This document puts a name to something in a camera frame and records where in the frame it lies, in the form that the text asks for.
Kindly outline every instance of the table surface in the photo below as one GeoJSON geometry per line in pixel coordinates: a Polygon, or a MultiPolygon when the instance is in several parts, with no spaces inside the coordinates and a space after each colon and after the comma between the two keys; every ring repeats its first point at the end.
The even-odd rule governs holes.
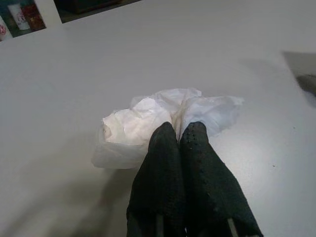
{"type": "Polygon", "coordinates": [[[314,0],[144,0],[0,43],[0,236],[120,237],[136,170],[90,162],[102,117],[195,87],[245,99],[210,140],[267,237],[316,236],[314,0]]]}

